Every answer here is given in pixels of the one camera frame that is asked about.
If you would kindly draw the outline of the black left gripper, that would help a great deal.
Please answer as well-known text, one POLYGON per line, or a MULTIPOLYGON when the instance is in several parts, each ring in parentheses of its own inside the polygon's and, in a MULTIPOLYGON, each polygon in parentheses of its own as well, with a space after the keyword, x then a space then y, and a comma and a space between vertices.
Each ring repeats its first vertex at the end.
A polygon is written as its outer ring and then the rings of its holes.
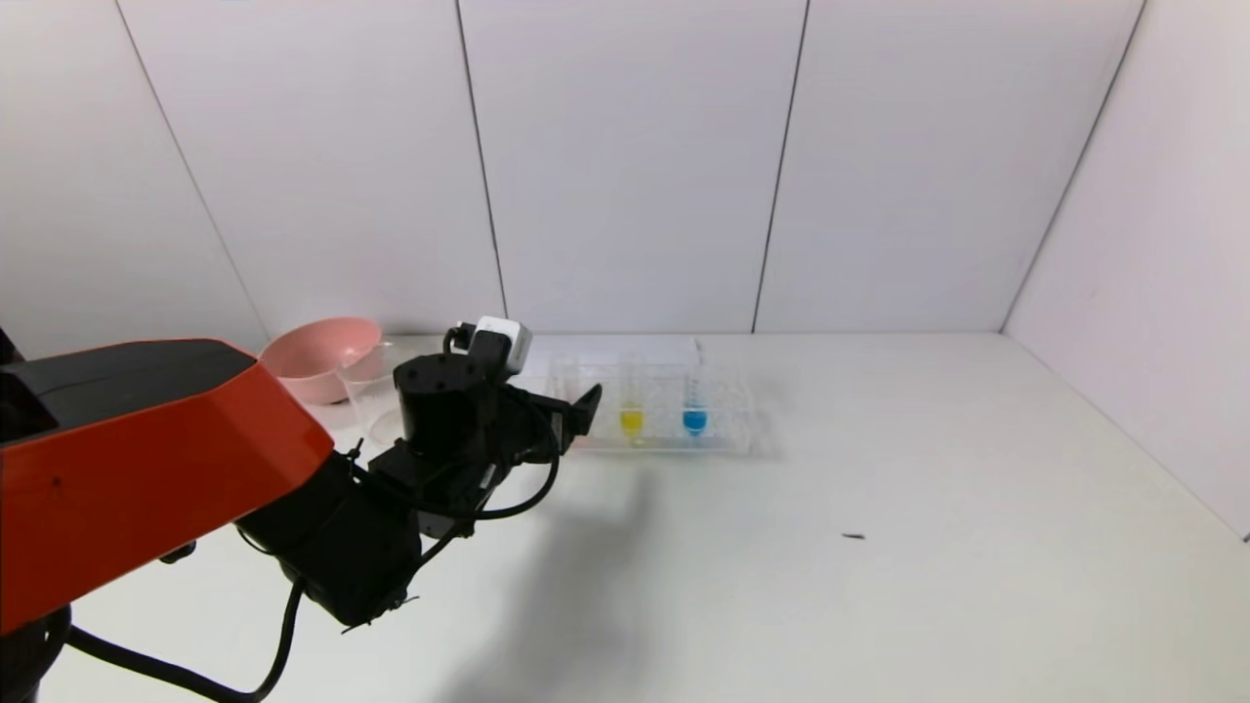
POLYGON ((562 457, 574 437, 592 429, 602 400, 602 384, 594 384, 571 404, 532 394, 518 387, 498 392, 496 432, 508 464, 549 464, 562 457))

